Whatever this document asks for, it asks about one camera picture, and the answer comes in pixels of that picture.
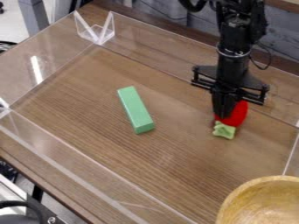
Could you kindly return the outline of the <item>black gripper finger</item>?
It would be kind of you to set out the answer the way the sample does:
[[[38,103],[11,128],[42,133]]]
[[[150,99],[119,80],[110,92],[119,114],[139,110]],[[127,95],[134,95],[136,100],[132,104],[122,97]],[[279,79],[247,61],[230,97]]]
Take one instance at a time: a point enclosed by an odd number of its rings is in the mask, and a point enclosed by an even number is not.
[[[230,116],[232,110],[239,102],[239,95],[236,92],[228,92],[226,96],[226,115]]]
[[[219,118],[227,117],[226,97],[227,95],[218,88],[211,90],[212,110]]]

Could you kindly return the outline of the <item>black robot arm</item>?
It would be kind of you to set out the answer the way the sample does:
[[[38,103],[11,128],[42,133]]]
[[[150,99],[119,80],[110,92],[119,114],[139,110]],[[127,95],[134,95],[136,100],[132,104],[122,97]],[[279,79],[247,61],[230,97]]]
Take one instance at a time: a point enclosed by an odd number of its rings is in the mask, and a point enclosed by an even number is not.
[[[263,105],[270,85],[251,75],[252,46],[267,34],[264,0],[179,0],[190,12],[199,12],[206,4],[216,12],[219,27],[219,55],[216,66],[194,66],[191,84],[210,90],[212,111],[228,118],[238,103]]]

